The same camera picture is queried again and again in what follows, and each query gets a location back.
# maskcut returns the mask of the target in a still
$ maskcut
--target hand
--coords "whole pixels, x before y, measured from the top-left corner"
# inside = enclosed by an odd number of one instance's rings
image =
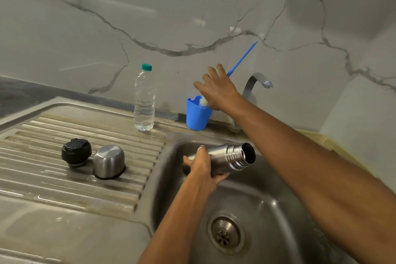
[[[216,175],[213,178],[210,176],[210,156],[203,145],[198,148],[194,160],[189,160],[188,157],[184,156],[183,162],[191,168],[189,176],[197,175],[202,177],[202,179],[209,185],[211,192],[214,192],[217,185],[230,175],[229,173],[226,173]]]
[[[206,98],[211,109],[225,112],[226,107],[234,103],[235,98],[239,97],[240,94],[227,76],[223,66],[218,64],[217,69],[219,74],[214,67],[209,67],[207,70],[210,75],[204,74],[202,76],[205,84],[196,81],[194,86]]]

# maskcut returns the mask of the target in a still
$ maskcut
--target dark granite countertop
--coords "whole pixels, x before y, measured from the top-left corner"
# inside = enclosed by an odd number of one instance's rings
[[[0,76],[0,118],[55,97],[64,97],[133,112],[132,103]],[[156,110],[155,116],[178,122],[186,122],[185,114],[170,111]]]

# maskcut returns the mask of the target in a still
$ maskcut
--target cleaning brush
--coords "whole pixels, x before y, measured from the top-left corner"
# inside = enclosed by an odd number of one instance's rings
[[[250,48],[246,51],[246,53],[244,54],[244,56],[242,56],[242,58],[236,63],[236,65],[234,67],[232,67],[232,69],[230,71],[228,71],[227,76],[230,77],[231,74],[235,71],[236,67],[239,66],[239,64],[244,60],[244,58],[249,54],[249,52],[254,48],[254,46],[256,46],[257,42],[255,42],[252,46],[250,46]],[[208,101],[206,100],[206,98],[204,96],[201,97],[200,101],[199,101],[199,105],[202,107],[207,107],[209,105]]]

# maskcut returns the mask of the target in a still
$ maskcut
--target marble wall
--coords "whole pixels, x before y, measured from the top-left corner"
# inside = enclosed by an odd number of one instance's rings
[[[396,11],[321,128],[396,192]]]
[[[231,76],[236,87],[242,91],[253,72],[262,72],[274,88],[255,87],[251,100],[293,127],[318,131],[393,6],[394,0],[0,0],[0,75],[133,102],[134,79],[150,63],[156,107],[185,112],[186,99],[197,94],[192,83],[208,65],[230,69],[258,40]],[[213,118],[227,120],[219,112]]]

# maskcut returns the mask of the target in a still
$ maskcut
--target faucet spout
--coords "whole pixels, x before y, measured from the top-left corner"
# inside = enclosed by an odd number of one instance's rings
[[[244,92],[242,93],[243,98],[246,100],[249,100],[249,97],[251,95],[251,92],[253,90],[254,85],[256,82],[259,82],[263,88],[269,89],[273,88],[274,85],[272,84],[272,81],[268,79],[264,74],[260,72],[255,72],[252,74],[252,76],[249,77],[247,80]],[[231,125],[230,125],[230,130],[234,132],[238,132],[241,130],[241,127],[233,120]]]

